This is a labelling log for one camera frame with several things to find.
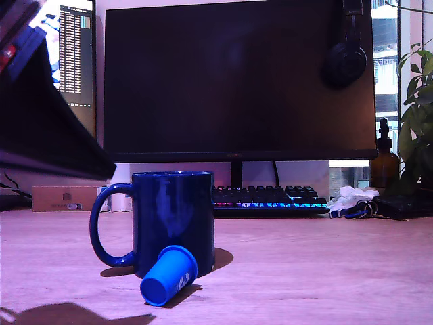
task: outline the blue plastic cup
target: blue plastic cup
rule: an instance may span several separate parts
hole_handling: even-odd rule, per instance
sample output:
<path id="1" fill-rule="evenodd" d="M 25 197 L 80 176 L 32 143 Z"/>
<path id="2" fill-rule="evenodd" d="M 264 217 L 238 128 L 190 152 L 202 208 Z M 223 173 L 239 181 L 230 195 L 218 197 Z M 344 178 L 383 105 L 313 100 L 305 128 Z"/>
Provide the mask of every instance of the blue plastic cup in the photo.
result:
<path id="1" fill-rule="evenodd" d="M 194 282 L 197 274 L 197 261 L 189 250 L 168 246 L 141 281 L 141 295 L 150 305 L 163 306 L 184 286 Z"/>

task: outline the blue mug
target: blue mug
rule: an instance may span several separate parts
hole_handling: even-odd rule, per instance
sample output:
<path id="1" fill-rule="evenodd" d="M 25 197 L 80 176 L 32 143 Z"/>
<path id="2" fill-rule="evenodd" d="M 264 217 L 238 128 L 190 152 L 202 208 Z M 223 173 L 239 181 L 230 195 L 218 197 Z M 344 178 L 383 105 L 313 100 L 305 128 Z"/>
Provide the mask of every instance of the blue mug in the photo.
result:
<path id="1" fill-rule="evenodd" d="M 167 171 L 134 173 L 131 184 L 108 186 L 96 198 L 90 214 L 90 239 L 99 259 L 112 267 L 133 266 L 143 278 L 166 247 L 185 247 L 196 258 L 198 276 L 214 267 L 213 173 Z M 133 200 L 133 250 L 122 257 L 101 245 L 97 221 L 102 204 L 115 193 Z"/>

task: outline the black headphones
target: black headphones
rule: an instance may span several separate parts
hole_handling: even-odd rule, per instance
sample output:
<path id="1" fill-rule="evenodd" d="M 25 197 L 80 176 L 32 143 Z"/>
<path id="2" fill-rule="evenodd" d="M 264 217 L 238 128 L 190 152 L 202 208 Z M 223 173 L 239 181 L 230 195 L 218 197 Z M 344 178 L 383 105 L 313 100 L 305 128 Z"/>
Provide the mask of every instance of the black headphones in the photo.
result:
<path id="1" fill-rule="evenodd" d="M 357 21 L 363 15 L 363 1 L 343 0 L 343 10 L 346 41 L 330 49 L 322 70 L 325 82 L 334 88 L 349 86 L 362 76 L 367 65 Z"/>

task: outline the black monitor screen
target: black monitor screen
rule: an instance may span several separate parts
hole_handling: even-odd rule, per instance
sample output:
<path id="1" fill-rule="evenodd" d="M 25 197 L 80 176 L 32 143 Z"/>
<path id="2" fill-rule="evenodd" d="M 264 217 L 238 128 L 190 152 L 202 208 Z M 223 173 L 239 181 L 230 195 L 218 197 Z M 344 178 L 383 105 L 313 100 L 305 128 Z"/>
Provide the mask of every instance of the black monitor screen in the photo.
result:
<path id="1" fill-rule="evenodd" d="M 338 89 L 321 77 L 345 24 L 339 0 L 108 10 L 104 149 L 117 162 L 374 156 L 368 1 L 365 72 Z"/>
<path id="2" fill-rule="evenodd" d="M 53 83 L 95 137 L 94 9 L 92 0 L 47 0 L 30 26 L 47 33 Z"/>

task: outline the dropper bottle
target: dropper bottle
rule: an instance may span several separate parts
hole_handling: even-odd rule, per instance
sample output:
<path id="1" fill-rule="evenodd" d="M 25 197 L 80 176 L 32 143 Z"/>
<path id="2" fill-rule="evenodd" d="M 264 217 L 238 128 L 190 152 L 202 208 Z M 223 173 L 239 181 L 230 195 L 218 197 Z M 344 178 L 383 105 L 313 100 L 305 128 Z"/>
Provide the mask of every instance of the dropper bottle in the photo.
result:
<path id="1" fill-rule="evenodd" d="M 379 122 L 380 138 L 376 140 L 378 157 L 370 162 L 370 186 L 377 189 L 383 195 L 399 178 L 400 159 L 391 152 L 391 139 L 388 120 L 383 118 Z"/>

